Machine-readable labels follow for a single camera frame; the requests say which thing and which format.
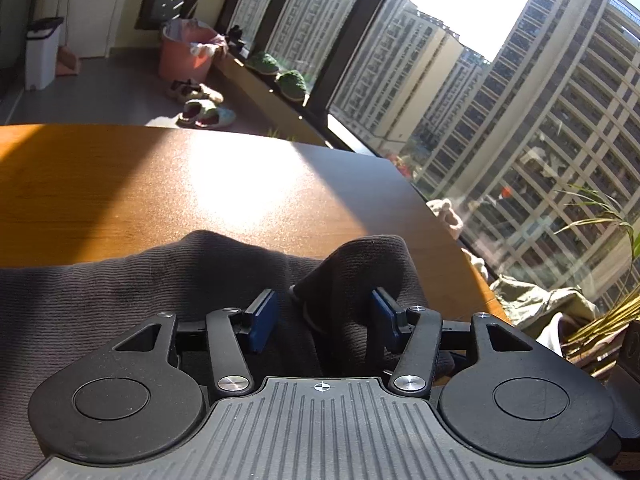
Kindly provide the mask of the dark grey knit pants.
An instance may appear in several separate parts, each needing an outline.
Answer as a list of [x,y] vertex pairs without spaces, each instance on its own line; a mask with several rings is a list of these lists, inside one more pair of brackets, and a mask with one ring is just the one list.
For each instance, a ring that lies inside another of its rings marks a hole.
[[[375,287],[402,301],[422,290],[397,236],[352,240],[324,260],[298,258],[198,231],[127,258],[1,273],[1,474],[18,479],[42,453],[28,420],[32,393],[50,376],[134,334],[129,355],[165,364],[179,394],[150,422],[128,417],[122,444],[156,437],[169,419],[186,442],[149,465],[103,469],[111,479],[435,479],[449,474],[442,432],[422,403],[372,384],[342,394],[317,389],[330,370],[359,374],[363,303]],[[186,414],[199,398],[192,375],[169,365],[165,344],[178,315],[247,304],[270,288],[280,318],[252,370],[265,391],[247,403],[218,402]]]

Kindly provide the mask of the olive crumpled cloth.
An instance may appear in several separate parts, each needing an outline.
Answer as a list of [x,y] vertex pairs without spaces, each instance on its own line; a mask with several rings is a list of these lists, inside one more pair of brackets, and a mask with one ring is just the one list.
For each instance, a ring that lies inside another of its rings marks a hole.
[[601,315],[579,287],[547,290],[500,275],[490,289],[512,325],[558,356],[566,356],[570,335]]

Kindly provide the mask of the white baby shoe upper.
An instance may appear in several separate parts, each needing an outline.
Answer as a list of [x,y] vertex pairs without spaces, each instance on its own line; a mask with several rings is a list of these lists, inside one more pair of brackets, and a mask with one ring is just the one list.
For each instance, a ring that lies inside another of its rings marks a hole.
[[454,240],[458,240],[464,224],[461,217],[454,211],[451,200],[443,198],[442,200],[428,200],[426,206],[434,216],[442,222],[448,233]]

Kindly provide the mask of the green potted plant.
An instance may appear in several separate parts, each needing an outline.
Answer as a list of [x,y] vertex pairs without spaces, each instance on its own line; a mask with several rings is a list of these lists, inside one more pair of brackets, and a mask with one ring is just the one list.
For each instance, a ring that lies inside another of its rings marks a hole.
[[589,186],[571,184],[562,191],[582,208],[594,208],[592,217],[567,223],[562,231],[597,226],[617,237],[601,248],[602,259],[591,271],[592,288],[606,302],[605,312],[569,336],[565,359],[603,382],[622,350],[625,330],[639,318],[639,222],[630,221],[612,196]]

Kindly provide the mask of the shoe on floor near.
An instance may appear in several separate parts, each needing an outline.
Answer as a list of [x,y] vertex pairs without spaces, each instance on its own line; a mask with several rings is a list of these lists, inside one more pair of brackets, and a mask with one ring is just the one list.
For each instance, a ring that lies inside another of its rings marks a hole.
[[184,103],[177,117],[177,125],[181,128],[217,130],[231,126],[235,118],[233,110],[211,100],[189,100]]

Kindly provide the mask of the shoe on floor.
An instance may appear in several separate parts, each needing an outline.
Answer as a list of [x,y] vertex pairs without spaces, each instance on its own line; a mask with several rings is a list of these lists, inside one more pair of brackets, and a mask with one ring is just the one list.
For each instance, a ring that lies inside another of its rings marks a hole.
[[177,125],[181,128],[217,130],[231,126],[235,118],[233,110],[211,100],[189,100],[184,103],[177,117]]
[[180,103],[190,100],[209,100],[215,104],[224,102],[224,96],[220,92],[193,79],[174,80],[169,85],[167,92],[168,96]]

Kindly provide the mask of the shoe on floor far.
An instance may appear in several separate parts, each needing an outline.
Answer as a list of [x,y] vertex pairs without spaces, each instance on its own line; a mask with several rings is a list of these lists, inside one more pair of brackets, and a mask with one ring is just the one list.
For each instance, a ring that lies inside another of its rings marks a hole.
[[224,96],[220,92],[193,79],[174,80],[169,85],[167,92],[168,96],[180,103],[190,100],[209,100],[215,104],[224,102]]

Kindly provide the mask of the pink plastic bucket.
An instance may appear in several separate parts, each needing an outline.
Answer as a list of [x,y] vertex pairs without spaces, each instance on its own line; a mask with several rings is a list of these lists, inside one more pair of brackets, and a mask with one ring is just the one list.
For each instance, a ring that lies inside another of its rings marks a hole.
[[228,53],[226,38],[197,18],[174,18],[160,31],[158,74],[164,81],[206,81],[214,58]]

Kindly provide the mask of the pink dustpan with broom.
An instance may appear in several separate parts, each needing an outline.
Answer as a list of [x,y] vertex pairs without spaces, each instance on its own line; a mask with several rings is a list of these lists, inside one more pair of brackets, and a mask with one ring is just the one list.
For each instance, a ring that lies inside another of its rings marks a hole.
[[70,50],[68,40],[68,0],[58,0],[56,5],[58,17],[62,18],[60,39],[58,40],[58,53],[56,54],[55,75],[58,77],[77,76],[80,71],[80,61],[78,56]]

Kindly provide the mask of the white trash bin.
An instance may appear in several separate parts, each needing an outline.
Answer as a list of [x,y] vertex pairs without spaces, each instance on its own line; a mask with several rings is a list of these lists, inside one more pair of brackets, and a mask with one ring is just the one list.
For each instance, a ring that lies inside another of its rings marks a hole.
[[43,90],[54,81],[62,16],[40,18],[27,27],[25,52],[25,89]]

